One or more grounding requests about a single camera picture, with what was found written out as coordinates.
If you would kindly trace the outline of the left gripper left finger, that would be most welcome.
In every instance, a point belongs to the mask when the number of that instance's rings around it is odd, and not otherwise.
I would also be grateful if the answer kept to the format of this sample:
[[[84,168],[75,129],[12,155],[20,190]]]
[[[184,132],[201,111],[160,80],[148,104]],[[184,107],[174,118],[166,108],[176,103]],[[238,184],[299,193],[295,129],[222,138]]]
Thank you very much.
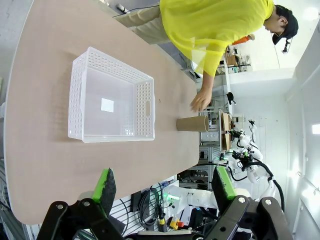
[[[113,170],[104,169],[91,197],[68,205],[55,201],[45,215],[38,240],[71,240],[80,230],[89,229],[97,240],[122,240],[122,233],[109,215],[116,196]]]

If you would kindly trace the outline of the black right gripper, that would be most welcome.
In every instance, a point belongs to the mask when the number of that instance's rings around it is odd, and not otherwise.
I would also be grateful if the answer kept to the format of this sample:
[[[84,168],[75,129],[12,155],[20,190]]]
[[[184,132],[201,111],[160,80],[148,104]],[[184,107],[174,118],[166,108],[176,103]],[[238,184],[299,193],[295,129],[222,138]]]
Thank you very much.
[[[242,165],[247,165],[252,161],[252,157],[248,152],[234,152],[234,158],[239,160]]]

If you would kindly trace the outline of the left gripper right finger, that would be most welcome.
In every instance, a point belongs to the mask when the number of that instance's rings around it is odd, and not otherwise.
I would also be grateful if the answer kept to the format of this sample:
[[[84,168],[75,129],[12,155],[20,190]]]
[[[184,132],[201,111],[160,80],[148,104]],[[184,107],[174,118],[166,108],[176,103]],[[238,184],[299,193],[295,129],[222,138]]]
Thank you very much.
[[[257,240],[291,240],[293,238],[284,213],[273,197],[259,202],[237,195],[224,167],[216,167],[211,181],[220,212],[215,225],[204,235],[205,240],[231,240],[238,228],[252,231]]]

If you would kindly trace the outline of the person right hand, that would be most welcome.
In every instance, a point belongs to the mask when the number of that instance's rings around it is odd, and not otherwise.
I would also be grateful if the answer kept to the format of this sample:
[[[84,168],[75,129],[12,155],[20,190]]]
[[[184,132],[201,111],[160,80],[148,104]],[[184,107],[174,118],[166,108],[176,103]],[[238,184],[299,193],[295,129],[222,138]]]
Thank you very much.
[[[201,89],[190,104],[194,112],[202,112],[212,100],[211,89]]]

